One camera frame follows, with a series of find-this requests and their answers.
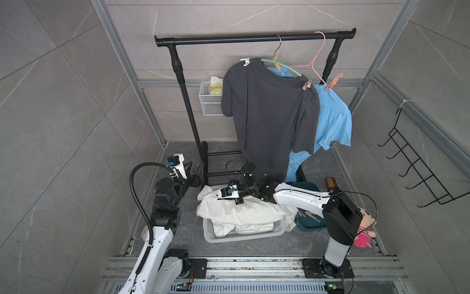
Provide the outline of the white garment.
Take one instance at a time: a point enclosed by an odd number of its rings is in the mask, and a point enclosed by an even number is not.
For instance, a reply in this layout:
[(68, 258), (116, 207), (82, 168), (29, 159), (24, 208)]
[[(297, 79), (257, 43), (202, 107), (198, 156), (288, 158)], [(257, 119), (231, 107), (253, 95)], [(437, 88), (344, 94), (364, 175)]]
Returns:
[(235, 227), (240, 231), (270, 231), (273, 223), (282, 219), (286, 232), (295, 228), (297, 208), (262, 202), (251, 196), (246, 197), (241, 204), (233, 200), (220, 200), (217, 191), (221, 188), (221, 185), (204, 186), (197, 195), (200, 203), (196, 214), (213, 222), (217, 237), (227, 235)]

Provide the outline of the dark grey garment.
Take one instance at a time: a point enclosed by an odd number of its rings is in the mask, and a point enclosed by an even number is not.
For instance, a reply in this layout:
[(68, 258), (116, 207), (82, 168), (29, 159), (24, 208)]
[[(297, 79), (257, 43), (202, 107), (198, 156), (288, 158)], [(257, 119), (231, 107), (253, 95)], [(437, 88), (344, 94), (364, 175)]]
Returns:
[(222, 112), (232, 117), (243, 159), (268, 178), (284, 181), (293, 151), (313, 153), (320, 113), (306, 77), (285, 78), (259, 58), (230, 67), (223, 78)]

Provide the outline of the yellow clothespin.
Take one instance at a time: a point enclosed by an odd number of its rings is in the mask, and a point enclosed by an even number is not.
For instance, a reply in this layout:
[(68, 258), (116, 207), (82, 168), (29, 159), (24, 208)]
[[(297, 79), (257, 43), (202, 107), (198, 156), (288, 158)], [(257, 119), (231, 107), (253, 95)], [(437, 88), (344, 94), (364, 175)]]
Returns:
[(276, 69), (277, 69), (279, 72), (281, 72), (281, 71), (282, 71), (282, 66), (279, 64), (279, 62), (280, 62), (279, 57), (278, 57), (277, 55), (274, 55), (273, 60), (276, 61), (276, 63), (274, 63)]

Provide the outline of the light pink clothespin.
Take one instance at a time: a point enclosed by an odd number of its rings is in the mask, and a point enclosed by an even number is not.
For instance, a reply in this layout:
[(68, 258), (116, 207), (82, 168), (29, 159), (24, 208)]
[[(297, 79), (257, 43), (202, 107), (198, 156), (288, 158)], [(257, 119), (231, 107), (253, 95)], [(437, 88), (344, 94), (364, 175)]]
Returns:
[(240, 59), (240, 62), (243, 62), (243, 66), (247, 67), (248, 65), (251, 64), (251, 58), (242, 58)]

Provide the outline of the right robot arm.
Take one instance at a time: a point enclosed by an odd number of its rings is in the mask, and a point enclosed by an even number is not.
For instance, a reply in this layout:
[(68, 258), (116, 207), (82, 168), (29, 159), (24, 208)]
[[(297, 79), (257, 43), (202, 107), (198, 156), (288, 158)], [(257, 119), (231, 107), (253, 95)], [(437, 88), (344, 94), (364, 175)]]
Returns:
[(306, 278), (353, 279), (350, 261), (346, 258), (351, 246), (375, 224), (366, 210), (357, 207), (348, 197), (348, 191), (317, 192), (269, 179), (255, 164), (246, 164), (240, 174), (244, 182), (230, 181), (217, 193), (221, 200), (233, 200), (240, 205), (252, 196), (263, 202), (289, 205), (311, 212), (324, 220), (329, 242), (321, 259), (306, 258), (302, 267)]

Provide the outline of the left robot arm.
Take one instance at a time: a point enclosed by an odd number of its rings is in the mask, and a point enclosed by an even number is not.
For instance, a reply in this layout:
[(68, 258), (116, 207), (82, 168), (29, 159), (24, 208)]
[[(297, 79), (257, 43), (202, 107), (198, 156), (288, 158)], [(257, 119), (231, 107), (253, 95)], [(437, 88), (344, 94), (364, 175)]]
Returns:
[[(154, 166), (169, 173), (155, 185), (155, 203), (152, 214), (147, 215), (141, 204), (134, 184), (135, 174), (143, 167)], [(173, 283), (179, 279), (188, 279), (183, 285), (191, 285), (195, 269), (191, 264), (188, 250), (170, 249), (181, 219), (178, 204), (190, 187), (200, 187), (203, 176), (200, 171), (203, 164), (192, 170), (192, 162), (167, 163), (146, 162), (137, 165), (130, 173), (129, 186), (131, 195), (146, 223), (147, 233), (144, 246), (138, 256), (131, 274), (119, 291), (121, 294), (167, 294)]]

